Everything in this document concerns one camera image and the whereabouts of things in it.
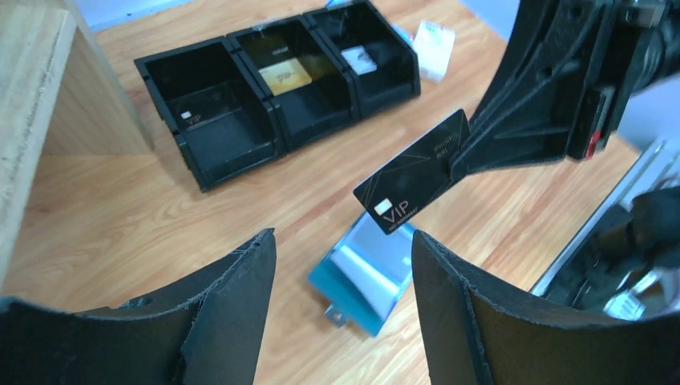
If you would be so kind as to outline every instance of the wooden table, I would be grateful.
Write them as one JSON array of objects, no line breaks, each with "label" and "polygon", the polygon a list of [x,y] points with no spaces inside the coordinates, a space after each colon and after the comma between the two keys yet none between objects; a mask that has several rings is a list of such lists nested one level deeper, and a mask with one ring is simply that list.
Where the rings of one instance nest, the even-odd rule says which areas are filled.
[{"label": "wooden table", "polygon": [[[132,60],[319,7],[312,0],[196,0],[98,34],[152,131],[156,156],[44,156],[4,294],[66,310],[118,306],[276,228],[277,275],[256,383],[427,383],[413,290],[378,338],[335,329],[306,275],[362,208],[352,189],[462,107],[469,115],[505,44],[452,0],[376,1],[415,31],[421,19],[455,29],[445,80],[422,96],[292,156],[201,194],[160,121]],[[612,139],[576,166],[490,172],[466,179],[413,222],[449,248],[528,289],[636,159]]]}]

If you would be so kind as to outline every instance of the black mechanical part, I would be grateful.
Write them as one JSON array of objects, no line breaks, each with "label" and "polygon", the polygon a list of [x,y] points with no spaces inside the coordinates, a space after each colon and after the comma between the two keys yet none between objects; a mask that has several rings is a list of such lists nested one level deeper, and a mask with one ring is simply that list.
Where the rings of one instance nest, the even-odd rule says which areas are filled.
[{"label": "black mechanical part", "polygon": [[680,314],[628,322],[560,306],[425,233],[413,282],[433,385],[680,383]]},{"label": "black mechanical part", "polygon": [[636,197],[631,214],[630,221],[597,236],[602,258],[617,264],[641,254],[643,263],[680,269],[680,186]]},{"label": "black mechanical part", "polygon": [[0,298],[0,383],[253,383],[276,265],[273,230],[118,309]]},{"label": "black mechanical part", "polygon": [[589,158],[634,91],[680,70],[677,1],[522,0],[496,76],[451,156],[451,182]]},{"label": "black mechanical part", "polygon": [[619,283],[634,265],[640,264],[642,258],[630,253],[627,255],[628,261],[634,261],[628,266],[630,269],[623,265],[620,269],[612,269],[610,264],[600,263],[601,252],[594,240],[598,234],[616,229],[621,223],[629,220],[630,214],[626,209],[620,205],[610,207],[595,224],[586,241],[557,272],[542,297],[558,305],[578,310],[590,309],[596,304],[602,304],[604,307],[604,303],[614,295]]}]

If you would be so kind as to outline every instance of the white card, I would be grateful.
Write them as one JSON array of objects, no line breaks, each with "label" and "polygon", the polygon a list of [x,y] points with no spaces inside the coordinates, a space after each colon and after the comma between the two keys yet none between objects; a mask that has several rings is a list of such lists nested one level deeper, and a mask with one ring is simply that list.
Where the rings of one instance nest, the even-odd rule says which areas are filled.
[{"label": "white card", "polygon": [[375,64],[363,46],[348,48],[342,52],[342,56],[357,75],[367,74],[378,69],[378,65]]},{"label": "white card", "polygon": [[415,34],[413,49],[418,54],[420,76],[439,83],[448,68],[455,32],[433,22],[423,20]]}]

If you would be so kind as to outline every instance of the metal bracket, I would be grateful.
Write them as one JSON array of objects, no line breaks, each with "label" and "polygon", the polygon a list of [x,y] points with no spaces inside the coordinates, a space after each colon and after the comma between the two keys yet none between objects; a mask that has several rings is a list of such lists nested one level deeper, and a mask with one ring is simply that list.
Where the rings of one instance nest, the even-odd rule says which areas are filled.
[{"label": "metal bracket", "polygon": [[356,322],[375,336],[411,283],[411,242],[406,223],[390,235],[364,213],[312,270],[312,286],[331,302],[325,315],[335,326]]}]

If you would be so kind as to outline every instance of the red component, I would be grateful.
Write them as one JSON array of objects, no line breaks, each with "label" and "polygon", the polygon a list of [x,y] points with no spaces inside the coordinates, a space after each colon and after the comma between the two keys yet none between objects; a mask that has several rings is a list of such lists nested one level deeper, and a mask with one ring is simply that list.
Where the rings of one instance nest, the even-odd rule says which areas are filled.
[{"label": "red component", "polygon": [[595,149],[597,148],[597,142],[600,141],[602,137],[602,132],[595,131],[590,136],[590,141],[588,142],[588,149],[585,150],[585,159],[590,159],[595,155]]}]

